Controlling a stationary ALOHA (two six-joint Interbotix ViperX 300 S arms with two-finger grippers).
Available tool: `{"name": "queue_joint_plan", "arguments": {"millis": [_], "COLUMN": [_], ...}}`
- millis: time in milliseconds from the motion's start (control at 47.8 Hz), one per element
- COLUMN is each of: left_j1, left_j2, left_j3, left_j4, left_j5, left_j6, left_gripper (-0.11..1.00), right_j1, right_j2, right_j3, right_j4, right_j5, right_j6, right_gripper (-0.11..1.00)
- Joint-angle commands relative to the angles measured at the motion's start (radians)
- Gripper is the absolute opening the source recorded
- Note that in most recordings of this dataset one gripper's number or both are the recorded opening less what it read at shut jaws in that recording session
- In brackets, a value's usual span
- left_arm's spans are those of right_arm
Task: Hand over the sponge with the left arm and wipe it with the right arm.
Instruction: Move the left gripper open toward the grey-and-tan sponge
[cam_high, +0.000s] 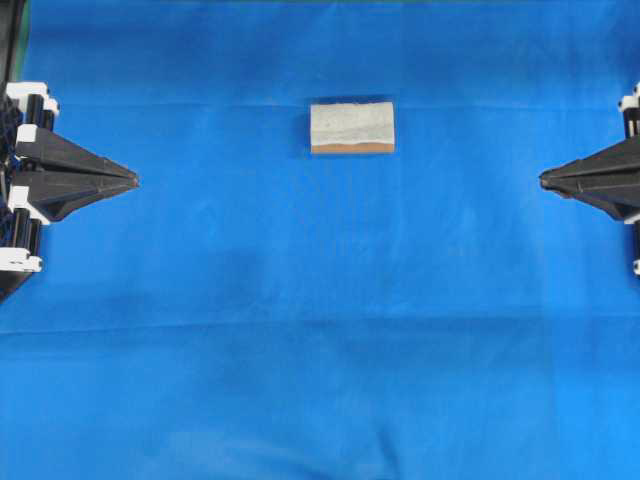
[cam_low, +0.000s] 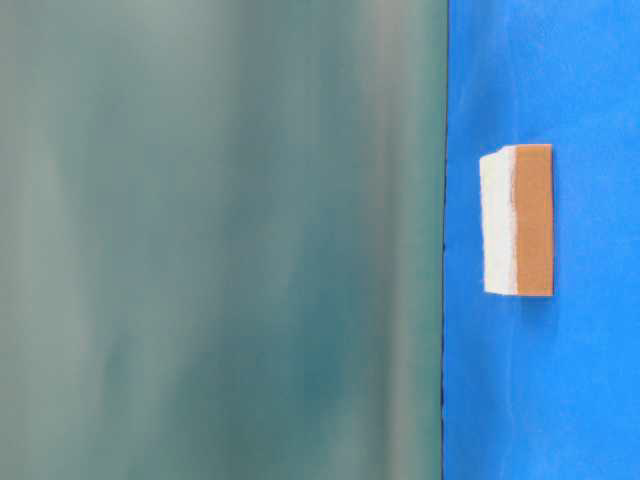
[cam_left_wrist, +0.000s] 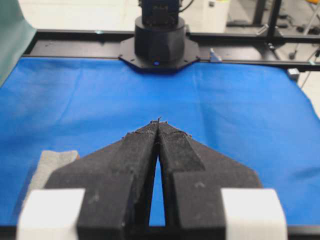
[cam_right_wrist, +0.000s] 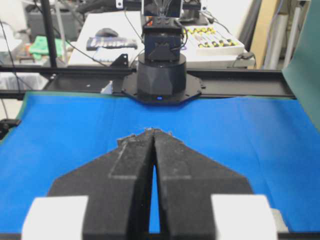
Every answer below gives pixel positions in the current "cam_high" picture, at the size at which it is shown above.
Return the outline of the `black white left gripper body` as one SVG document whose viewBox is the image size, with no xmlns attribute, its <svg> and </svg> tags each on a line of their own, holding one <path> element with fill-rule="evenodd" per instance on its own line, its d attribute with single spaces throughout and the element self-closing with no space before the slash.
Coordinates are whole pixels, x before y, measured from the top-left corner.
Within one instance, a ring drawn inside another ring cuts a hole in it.
<svg viewBox="0 0 640 480">
<path fill-rule="evenodd" d="M 1 87 L 1 271 L 42 269 L 40 232 L 58 220 L 60 187 L 28 148 L 49 138 L 59 114 L 48 86 L 9 82 Z"/>
</svg>

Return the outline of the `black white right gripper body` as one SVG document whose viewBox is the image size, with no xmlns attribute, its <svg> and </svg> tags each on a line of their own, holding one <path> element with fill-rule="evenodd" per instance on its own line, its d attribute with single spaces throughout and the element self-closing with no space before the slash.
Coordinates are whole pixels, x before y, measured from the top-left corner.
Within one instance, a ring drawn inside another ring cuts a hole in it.
<svg viewBox="0 0 640 480">
<path fill-rule="evenodd" d="M 622 113 L 625 137 L 639 135 L 639 83 L 633 87 L 630 95 L 623 96 L 618 102 L 618 110 Z M 634 211 L 624 223 L 632 227 L 634 258 L 633 273 L 639 274 L 639 211 Z"/>
</svg>

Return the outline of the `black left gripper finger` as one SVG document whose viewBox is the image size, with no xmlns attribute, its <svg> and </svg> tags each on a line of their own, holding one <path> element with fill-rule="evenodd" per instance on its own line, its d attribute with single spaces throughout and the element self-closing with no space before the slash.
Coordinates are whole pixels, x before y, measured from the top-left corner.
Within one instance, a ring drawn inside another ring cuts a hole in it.
<svg viewBox="0 0 640 480">
<path fill-rule="evenodd" d="M 92 203 L 133 190 L 139 180 L 62 172 L 21 172 L 12 180 L 8 208 L 26 209 L 42 223 L 59 222 Z"/>
<path fill-rule="evenodd" d="M 15 152 L 21 159 L 34 161 L 44 167 L 127 179 L 137 178 L 135 172 L 34 124 L 18 127 Z"/>
</svg>

